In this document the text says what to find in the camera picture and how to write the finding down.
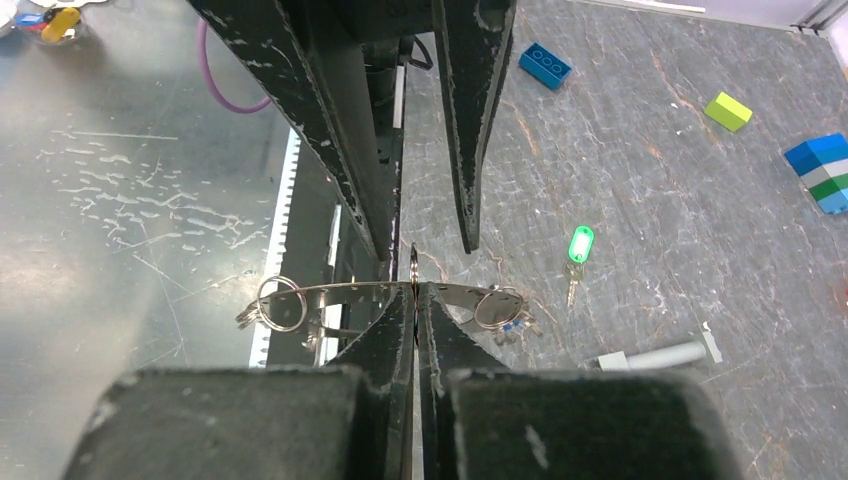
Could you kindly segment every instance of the toy block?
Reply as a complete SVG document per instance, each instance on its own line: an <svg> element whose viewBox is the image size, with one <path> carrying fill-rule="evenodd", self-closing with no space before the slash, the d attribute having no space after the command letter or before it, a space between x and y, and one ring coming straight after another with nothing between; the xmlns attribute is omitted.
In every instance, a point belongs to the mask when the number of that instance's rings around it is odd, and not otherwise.
<svg viewBox="0 0 848 480"><path fill-rule="evenodd" d="M753 115L750 108L742 105L735 98L724 92L719 93L707 105L704 113L731 132L735 132L745 126L751 120L751 115Z"/></svg>
<svg viewBox="0 0 848 480"><path fill-rule="evenodd" d="M826 163L810 173L801 176L801 181L807 190L816 185L830 180L833 177L839 177L848 174L848 160L838 160L832 163Z"/></svg>
<svg viewBox="0 0 848 480"><path fill-rule="evenodd" d="M848 175L833 177L810 189L810 195L818 202L834 193L848 188Z"/></svg>
<svg viewBox="0 0 848 480"><path fill-rule="evenodd" d="M538 43L530 45L530 48L521 54L518 65L551 90L559 88L565 81L565 77L571 73L571 67L568 64Z"/></svg>
<svg viewBox="0 0 848 480"><path fill-rule="evenodd" d="M848 141L841 133L814 138L783 154L799 176L828 163L848 159Z"/></svg>
<svg viewBox="0 0 848 480"><path fill-rule="evenodd" d="M848 190L840 190L818 201L819 207L824 213L836 215L848 210Z"/></svg>

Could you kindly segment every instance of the metal ring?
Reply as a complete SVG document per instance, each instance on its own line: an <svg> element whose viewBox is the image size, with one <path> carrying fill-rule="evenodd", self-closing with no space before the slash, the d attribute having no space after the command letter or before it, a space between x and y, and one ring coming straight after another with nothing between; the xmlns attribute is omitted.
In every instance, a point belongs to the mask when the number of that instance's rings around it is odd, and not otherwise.
<svg viewBox="0 0 848 480"><path fill-rule="evenodd" d="M418 250L414 243L409 252L409 283L412 284L413 290L418 288Z"/></svg>
<svg viewBox="0 0 848 480"><path fill-rule="evenodd" d="M277 325L276 323L274 323L273 320L271 320L271 317L269 317L268 314L265 313L265 309L262 308L262 290L265 288L265 285L271 282L282 283L283 285L286 285L287 287L291 288L291 291L293 291L294 294L297 295L297 299L300 301L300 320L298 320L293 327L283 327L281 325ZM257 310L259 310L259 318L262 319L262 321L265 323L265 325L268 326L268 328L270 328L271 330L276 330L278 332L289 333L297 330L298 328L300 328L301 325L303 325L303 321L306 320L306 309L308 307L306 305L306 297L304 297L303 294L300 293L300 287L296 283L294 283L292 279L284 277L282 275L274 275L273 277L266 278L265 281L263 281L262 284L259 285L259 290L257 290L256 292L256 308Z"/></svg>
<svg viewBox="0 0 848 480"><path fill-rule="evenodd" d="M509 293L506 292L506 290L510 290L512 292L515 292L514 296L518 297L518 299L521 301L518 308L515 310L515 313L510 315L506 320L503 320L503 321L498 322L498 323L484 324L483 322L481 322L480 319L477 317L477 314L480 311L480 305L482 305L483 302L485 302L487 298L494 295L495 293L505 293L507 295L510 295ZM522 297L521 295L518 295L518 291L515 288L513 288L513 287L501 287L501 288L498 288L497 290L495 290L495 292L487 293L486 295L483 295L483 298L481 298L480 301L477 302L477 305L474 306L474 314L471 318L473 318L474 321L477 322L477 325L479 325L481 328L485 328L486 330L497 330L497 329L503 327L504 325L512 323L516 318L518 318L519 315L521 315L521 311L523 310L523 307L524 307L524 297Z"/></svg>

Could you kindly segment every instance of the white ruler strip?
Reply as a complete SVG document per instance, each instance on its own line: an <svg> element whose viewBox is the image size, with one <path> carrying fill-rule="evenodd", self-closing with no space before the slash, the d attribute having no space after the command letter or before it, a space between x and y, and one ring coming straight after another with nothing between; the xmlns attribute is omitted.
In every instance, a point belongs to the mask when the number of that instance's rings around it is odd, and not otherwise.
<svg viewBox="0 0 848 480"><path fill-rule="evenodd" d="M268 255L265 257L263 279L279 275L280 266L283 264L283 254L286 253L286 232L289 228L289 212L291 211L294 177L297 174L297 158L299 153L300 137L297 136L297 133L293 129L289 129L289 141L286 144L286 155L283 158L283 172L280 174L280 191L277 193L277 206L274 209L271 240L268 244ZM262 295L267 295L276 288L276 283L269 283L262 291ZM261 322L256 322L248 367L265 367L265 363L268 360L268 346L270 344L271 329Z"/></svg>

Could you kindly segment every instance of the black cable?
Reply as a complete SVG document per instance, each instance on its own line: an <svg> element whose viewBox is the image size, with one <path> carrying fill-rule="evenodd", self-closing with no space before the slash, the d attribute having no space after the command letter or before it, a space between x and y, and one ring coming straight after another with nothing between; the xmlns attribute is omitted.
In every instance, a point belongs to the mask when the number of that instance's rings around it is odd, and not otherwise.
<svg viewBox="0 0 848 480"><path fill-rule="evenodd" d="M421 70L430 70L433 68L433 57L430 56L430 52L427 50L424 42L422 42L417 36L415 37L415 44L418 45L418 49L421 50L421 54L424 55L424 61L416 60L410 55L409 64L413 67L418 67Z"/></svg>

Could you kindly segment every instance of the stacked lego bricks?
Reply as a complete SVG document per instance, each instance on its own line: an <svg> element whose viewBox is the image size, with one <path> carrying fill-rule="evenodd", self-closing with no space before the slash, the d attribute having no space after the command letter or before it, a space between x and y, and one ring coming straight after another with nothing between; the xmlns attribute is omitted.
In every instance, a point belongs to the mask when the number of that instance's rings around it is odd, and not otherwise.
<svg viewBox="0 0 848 480"><path fill-rule="evenodd" d="M783 155L823 212L848 210L848 142L841 133L807 140Z"/></svg>

